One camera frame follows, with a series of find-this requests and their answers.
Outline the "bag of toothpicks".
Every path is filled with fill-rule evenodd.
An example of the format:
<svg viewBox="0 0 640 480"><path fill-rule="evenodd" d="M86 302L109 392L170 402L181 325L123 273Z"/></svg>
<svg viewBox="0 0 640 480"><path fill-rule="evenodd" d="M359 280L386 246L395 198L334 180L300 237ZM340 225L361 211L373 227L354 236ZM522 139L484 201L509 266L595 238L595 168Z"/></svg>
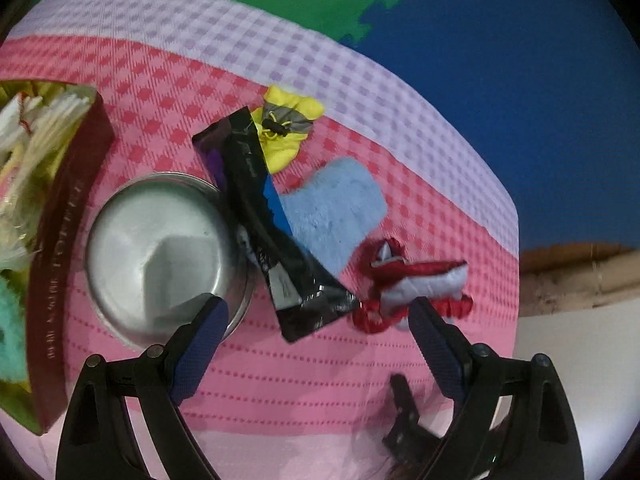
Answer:
<svg viewBox="0 0 640 480"><path fill-rule="evenodd" d="M44 84L37 88L30 84L25 89L29 96L41 96L42 105L32 118L32 135L25 146L19 145L8 160L1 163L1 214L14 217L17 223L32 213L22 203L39 186L46 172L43 165L58 157L72 134L85 118L96 99L96 92L77 86Z"/></svg>

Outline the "blue foam mat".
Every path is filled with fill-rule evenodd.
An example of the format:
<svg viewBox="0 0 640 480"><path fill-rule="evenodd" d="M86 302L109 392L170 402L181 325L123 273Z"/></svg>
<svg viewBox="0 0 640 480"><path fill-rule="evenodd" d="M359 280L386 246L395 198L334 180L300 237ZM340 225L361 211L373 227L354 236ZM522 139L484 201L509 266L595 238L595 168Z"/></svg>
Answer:
<svg viewBox="0 0 640 480"><path fill-rule="evenodd" d="M509 192L520 245L639 241L639 49L608 0L401 0L345 46L437 108Z"/></svg>

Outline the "black plastic packet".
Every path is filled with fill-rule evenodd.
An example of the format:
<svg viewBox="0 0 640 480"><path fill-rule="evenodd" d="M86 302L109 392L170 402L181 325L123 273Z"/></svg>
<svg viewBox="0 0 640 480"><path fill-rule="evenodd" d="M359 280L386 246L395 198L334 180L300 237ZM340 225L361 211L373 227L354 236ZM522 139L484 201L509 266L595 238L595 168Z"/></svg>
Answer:
<svg viewBox="0 0 640 480"><path fill-rule="evenodd" d="M240 225L287 342L292 344L360 307L356 295L294 240L248 107L192 136L192 144Z"/></svg>

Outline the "teal fluffy pompom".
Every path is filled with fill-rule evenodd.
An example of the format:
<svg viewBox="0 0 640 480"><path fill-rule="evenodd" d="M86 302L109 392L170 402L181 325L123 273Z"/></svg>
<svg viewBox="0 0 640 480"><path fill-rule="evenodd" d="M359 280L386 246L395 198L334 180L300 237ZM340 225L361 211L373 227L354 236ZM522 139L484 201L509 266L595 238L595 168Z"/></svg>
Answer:
<svg viewBox="0 0 640 480"><path fill-rule="evenodd" d="M0 296L1 380L11 384L28 382L25 315L20 295L1 277Z"/></svg>

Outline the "white knit sock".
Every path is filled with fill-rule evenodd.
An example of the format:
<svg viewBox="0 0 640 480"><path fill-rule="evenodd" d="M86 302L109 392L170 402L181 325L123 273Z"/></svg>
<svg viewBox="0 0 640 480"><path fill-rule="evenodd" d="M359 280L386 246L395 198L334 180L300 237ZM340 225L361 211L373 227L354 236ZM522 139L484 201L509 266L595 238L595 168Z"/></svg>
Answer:
<svg viewBox="0 0 640 480"><path fill-rule="evenodd" d="M1 162L4 164L15 149L25 146L32 129L30 121L42 105L41 96L18 92L1 110Z"/></svg>

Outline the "light blue fluffy sock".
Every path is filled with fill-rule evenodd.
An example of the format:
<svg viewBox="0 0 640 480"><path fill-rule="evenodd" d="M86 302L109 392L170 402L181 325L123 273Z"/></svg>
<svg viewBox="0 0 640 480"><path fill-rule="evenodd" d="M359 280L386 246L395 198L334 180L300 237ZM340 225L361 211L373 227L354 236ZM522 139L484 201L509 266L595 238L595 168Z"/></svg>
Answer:
<svg viewBox="0 0 640 480"><path fill-rule="evenodd" d="M387 214L378 182L351 157L332 160L280 201L294 238L336 278Z"/></svg>

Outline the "steel bowl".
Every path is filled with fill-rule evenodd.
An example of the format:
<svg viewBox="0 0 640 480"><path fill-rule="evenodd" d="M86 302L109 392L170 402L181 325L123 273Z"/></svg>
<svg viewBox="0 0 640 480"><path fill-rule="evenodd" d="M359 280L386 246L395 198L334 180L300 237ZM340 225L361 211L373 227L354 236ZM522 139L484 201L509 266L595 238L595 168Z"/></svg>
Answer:
<svg viewBox="0 0 640 480"><path fill-rule="evenodd" d="M222 193L180 172L147 174L108 199L89 231L85 268L99 318L136 349L168 341L206 292L228 304L231 336L256 282Z"/></svg>

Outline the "red grey sock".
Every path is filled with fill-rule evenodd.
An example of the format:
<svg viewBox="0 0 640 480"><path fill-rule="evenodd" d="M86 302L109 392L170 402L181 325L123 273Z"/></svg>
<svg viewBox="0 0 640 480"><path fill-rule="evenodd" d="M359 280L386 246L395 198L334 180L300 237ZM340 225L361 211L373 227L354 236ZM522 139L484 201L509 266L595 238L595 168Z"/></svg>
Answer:
<svg viewBox="0 0 640 480"><path fill-rule="evenodd" d="M408 320L409 304L427 299L446 320L463 320L474 307L464 292L469 265L464 260L410 260L404 244L384 238L367 244L359 271L371 282L367 298L352 314L352 324L365 334L380 334Z"/></svg>

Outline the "red tin box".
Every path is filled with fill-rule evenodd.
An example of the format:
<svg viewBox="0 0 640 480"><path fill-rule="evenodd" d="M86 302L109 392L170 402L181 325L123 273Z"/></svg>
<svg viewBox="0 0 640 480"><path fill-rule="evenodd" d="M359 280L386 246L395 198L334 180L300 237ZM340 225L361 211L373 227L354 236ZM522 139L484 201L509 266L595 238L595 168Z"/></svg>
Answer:
<svg viewBox="0 0 640 480"><path fill-rule="evenodd" d="M1 109L32 84L86 87L96 92L88 114L58 157L43 165L41 184L25 197L32 213L17 223L1 215L1 276L20 295L25 315L28 382L1 381L1 408L36 436L45 434L67 404L63 351L67 280L88 197L115 139L95 88L59 81L9 80Z"/></svg>

